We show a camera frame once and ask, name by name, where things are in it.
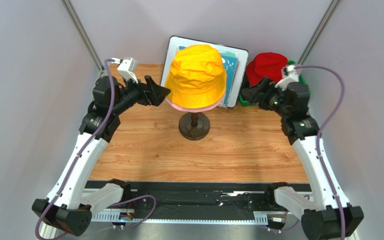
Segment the red hat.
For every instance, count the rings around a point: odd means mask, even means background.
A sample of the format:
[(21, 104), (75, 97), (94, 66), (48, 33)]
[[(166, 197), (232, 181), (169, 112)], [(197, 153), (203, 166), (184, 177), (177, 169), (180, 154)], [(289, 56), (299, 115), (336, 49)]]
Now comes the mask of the red hat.
[(279, 53), (263, 52), (245, 68), (245, 75), (251, 86), (257, 85), (264, 77), (279, 82), (283, 78), (283, 68), (287, 66), (288, 59)]

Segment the pink bucket hat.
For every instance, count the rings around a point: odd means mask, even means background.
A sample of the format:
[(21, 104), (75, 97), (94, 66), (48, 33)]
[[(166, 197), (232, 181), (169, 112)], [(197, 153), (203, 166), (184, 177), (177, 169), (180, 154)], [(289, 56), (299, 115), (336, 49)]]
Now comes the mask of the pink bucket hat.
[(223, 102), (226, 90), (176, 90), (166, 98), (168, 104), (181, 112), (210, 111)]

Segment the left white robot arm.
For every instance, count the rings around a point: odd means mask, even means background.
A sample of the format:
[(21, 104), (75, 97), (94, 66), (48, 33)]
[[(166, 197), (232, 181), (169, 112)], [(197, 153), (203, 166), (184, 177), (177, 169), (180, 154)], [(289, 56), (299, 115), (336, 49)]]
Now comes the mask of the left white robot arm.
[(144, 82), (129, 79), (120, 84), (104, 76), (95, 82), (92, 102), (82, 119), (76, 144), (59, 180), (44, 199), (36, 199), (32, 211), (39, 220), (39, 240), (81, 236), (92, 218), (106, 208), (129, 207), (135, 199), (129, 183), (112, 179), (101, 189), (84, 195), (89, 176), (120, 125), (120, 114), (135, 104), (159, 106), (170, 94), (147, 75)]

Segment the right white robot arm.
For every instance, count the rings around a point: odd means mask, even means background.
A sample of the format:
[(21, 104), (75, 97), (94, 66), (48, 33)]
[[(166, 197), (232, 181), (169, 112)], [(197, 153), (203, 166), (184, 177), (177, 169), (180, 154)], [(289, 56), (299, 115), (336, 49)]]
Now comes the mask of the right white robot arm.
[(312, 199), (285, 182), (268, 189), (268, 205), (283, 207), (300, 220), (309, 240), (331, 240), (353, 235), (364, 219), (340, 187), (327, 159), (317, 121), (309, 114), (310, 91), (306, 84), (287, 84), (264, 77), (257, 85), (241, 90), (242, 98), (281, 117), (281, 129), (304, 167)]

